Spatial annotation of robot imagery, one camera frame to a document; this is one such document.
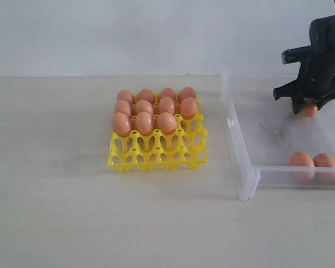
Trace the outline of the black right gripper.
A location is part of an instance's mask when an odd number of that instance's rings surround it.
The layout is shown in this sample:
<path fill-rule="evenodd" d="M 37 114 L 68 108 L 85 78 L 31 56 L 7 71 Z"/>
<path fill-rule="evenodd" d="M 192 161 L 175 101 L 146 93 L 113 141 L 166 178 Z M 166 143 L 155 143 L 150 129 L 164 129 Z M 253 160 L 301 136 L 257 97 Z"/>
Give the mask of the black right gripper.
<path fill-rule="evenodd" d="M 281 97 L 290 97 L 292 100 L 292 110 L 297 115 L 305 106 L 305 99 L 314 100 L 318 110 L 324 105 L 335 99 L 335 75 L 328 81 L 323 79 L 323 82 L 317 81 L 316 78 L 311 78 L 306 82 L 295 79 L 281 87 L 273 90 L 275 100 Z"/>

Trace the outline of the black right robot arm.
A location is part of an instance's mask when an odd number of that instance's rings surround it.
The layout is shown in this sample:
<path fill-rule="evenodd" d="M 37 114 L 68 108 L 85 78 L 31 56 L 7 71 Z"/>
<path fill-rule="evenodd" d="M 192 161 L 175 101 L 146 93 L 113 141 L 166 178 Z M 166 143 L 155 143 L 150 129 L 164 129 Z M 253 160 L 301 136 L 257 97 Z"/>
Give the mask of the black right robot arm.
<path fill-rule="evenodd" d="M 275 88 L 276 100 L 290 97 L 293 113 L 298 114 L 305 99 L 317 108 L 335 99 L 335 15 L 313 20 L 309 28 L 310 45 L 281 53 L 283 64 L 300 62 L 295 80 Z"/>

